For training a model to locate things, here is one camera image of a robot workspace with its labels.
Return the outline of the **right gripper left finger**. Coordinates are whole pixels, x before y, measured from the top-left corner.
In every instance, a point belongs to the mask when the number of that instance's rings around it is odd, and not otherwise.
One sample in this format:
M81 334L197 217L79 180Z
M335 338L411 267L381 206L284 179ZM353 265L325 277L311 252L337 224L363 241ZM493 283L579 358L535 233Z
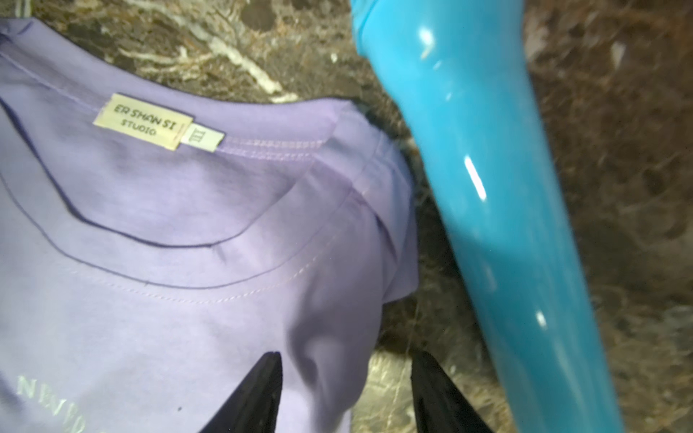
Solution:
M200 433L274 433L282 391L282 356L265 353Z

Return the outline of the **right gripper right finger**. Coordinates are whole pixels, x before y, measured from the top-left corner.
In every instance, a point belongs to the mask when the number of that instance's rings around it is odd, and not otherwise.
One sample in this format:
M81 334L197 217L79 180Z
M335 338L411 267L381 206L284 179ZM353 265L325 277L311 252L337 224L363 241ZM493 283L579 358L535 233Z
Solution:
M436 359L413 354L411 390L418 433L492 433Z

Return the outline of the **purple Persist t-shirt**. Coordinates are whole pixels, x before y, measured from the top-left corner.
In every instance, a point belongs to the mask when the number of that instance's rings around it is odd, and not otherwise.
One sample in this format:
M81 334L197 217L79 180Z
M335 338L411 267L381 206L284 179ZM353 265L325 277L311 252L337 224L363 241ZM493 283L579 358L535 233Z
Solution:
M413 180L350 101L215 101L1 23L1 429L198 432L267 352L346 432L418 286Z

